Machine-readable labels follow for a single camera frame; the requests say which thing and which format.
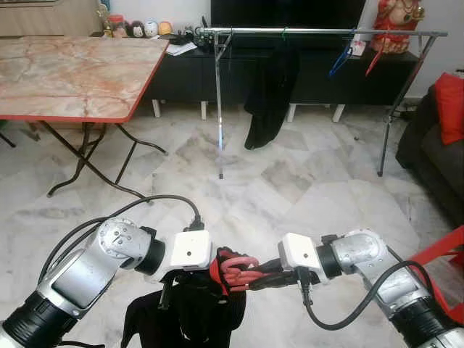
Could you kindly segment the red plastic hanger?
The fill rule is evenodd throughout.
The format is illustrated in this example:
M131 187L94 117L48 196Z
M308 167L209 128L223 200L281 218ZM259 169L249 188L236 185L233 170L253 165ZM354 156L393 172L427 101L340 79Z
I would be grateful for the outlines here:
M211 278L221 285L223 294L246 291L249 283L264 278L265 273L254 268L258 259L222 246L211 264Z
M372 50L375 51L375 55L372 57L372 60L368 65L368 69L365 71L365 77L369 76L369 73L372 72L372 70L380 60L382 54L384 53L386 44L384 43L384 39L375 39L371 41L370 47L372 48Z

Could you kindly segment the black garment with red trim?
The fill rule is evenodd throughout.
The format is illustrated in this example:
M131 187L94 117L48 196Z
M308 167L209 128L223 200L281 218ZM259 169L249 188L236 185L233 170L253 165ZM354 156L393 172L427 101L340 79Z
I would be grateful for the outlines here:
M229 348L230 336L244 319L247 291L223 294L165 281L167 301L156 291L134 299L127 307L120 348L138 337L142 348Z

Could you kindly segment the blue plastic hanger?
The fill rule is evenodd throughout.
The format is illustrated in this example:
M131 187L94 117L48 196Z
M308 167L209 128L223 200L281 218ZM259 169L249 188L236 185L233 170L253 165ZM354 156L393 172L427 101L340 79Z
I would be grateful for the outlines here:
M328 71L328 78L334 78L335 74L344 66L345 62L349 57L354 53L354 38L350 40L348 44L342 50L342 53L339 54L337 59L334 61L334 64L331 66L331 69Z

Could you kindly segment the red plastic stool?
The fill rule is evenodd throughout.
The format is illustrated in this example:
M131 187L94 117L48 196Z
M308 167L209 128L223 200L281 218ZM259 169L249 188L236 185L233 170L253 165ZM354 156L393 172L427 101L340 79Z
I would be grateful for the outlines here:
M451 233L443 236L437 242L428 246L423 251L411 257L411 260L420 265L427 265L428 262L434 261L439 257L451 257L452 265L456 265L462 270L464 266L463 252L458 251L457 248L464 245L464 225L458 226ZM457 324L464 324L464 304L455 305L451 307L447 304L447 300L438 285L434 281L429 281L429 285L434 288L434 298L438 304L451 319Z

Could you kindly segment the plain black garment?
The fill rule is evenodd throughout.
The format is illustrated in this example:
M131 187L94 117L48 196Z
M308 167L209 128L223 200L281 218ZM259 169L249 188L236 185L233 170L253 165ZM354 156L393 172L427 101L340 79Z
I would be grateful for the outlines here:
M243 106L251 114L245 149L262 148L281 132L298 76L299 51L291 44L278 44L262 63Z

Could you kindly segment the black TV console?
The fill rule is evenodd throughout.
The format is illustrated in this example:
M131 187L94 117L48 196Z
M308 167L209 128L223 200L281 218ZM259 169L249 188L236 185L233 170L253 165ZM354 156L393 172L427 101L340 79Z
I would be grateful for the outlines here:
M333 78L328 71L347 41L335 49L298 49L299 76L291 104L392 105L418 58L411 53L382 54L369 76L365 71L375 55L365 50L352 57ZM220 61L223 104L244 105L262 63L274 49L235 49L230 43ZM195 49L179 56L165 55L146 99L167 102L216 102L211 49Z

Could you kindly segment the dark brown sofa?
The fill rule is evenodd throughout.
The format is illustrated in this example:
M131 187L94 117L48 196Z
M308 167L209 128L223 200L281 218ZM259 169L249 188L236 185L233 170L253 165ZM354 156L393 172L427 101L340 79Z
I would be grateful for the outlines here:
M441 133L432 86L405 126L395 159L427 189L457 228L464 225L464 141L444 145Z

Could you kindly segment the white papers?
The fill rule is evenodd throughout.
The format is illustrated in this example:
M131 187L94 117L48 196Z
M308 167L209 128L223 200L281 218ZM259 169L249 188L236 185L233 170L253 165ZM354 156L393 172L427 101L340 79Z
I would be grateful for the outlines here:
M198 49L195 43L188 42L185 44L173 44L170 43L169 46L166 48L166 53L171 56L179 56L183 55L183 53L189 52L191 50Z

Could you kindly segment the red cushion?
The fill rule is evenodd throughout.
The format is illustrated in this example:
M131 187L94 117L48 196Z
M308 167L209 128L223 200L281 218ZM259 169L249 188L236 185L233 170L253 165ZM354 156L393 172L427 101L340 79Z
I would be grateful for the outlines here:
M434 84L434 96L439 113L441 139L450 145L464 139L464 80L443 73Z

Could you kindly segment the silver metal clothes rack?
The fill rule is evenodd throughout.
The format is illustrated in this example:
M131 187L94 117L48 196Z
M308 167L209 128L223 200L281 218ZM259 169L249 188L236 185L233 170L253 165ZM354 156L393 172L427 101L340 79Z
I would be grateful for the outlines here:
M212 34L213 43L213 74L215 74L215 87L216 103L217 103L217 135L218 144L215 152L215 164L217 166L218 178L223 179L223 149L225 148L225 139L223 139L223 102L222 102L222 88L221 88L221 59L223 53L228 49L234 36L238 33L240 36L245 34L278 34L281 35L281 30L284 28L203 28L203 33ZM424 46L420 49L420 56L415 63L415 66L405 80L404 85L397 93L394 102L391 104L391 109L386 112L384 116L384 141L382 141L380 162L378 163L377 176L384 175L384 166L386 161L386 149L388 140L390 138L390 129L392 122L394 122L394 113L400 102L403 102L407 91L414 83L415 77L423 66L428 53L430 53L431 47L434 45L435 40L438 37L448 36L448 32L434 32L434 30L375 30L375 29L322 29L322 28L289 28L287 30L287 36L348 36L354 37L358 34L401 34L401 36L415 36L422 37L426 36L428 40Z

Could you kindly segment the black television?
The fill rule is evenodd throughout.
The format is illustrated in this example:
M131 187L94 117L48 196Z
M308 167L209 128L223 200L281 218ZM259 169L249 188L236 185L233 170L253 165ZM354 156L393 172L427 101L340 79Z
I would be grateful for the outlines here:
M367 0L211 0L210 26L216 28L352 29ZM335 49L350 36L342 34L235 33L235 49L274 49L288 43L298 49Z

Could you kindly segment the red laughing Buddha statue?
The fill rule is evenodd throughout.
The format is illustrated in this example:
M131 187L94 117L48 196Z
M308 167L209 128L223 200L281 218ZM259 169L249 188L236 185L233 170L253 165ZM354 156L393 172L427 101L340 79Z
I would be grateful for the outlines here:
M378 0L375 30L415 30L425 17L422 0ZM375 34L371 47L389 55L405 53L409 47L407 34Z

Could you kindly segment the gold trophy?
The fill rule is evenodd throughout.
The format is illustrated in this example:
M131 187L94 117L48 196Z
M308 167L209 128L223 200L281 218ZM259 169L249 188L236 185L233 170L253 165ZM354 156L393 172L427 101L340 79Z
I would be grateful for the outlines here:
M96 8L97 17L101 22L102 36L103 37L112 37L112 24L109 22L109 7L102 2L102 0L97 3Z

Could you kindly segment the light wooden cabinet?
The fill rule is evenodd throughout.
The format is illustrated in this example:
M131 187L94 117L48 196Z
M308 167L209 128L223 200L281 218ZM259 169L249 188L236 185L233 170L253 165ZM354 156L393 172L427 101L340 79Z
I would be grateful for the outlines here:
M99 0L0 0L0 37L89 36L102 29Z

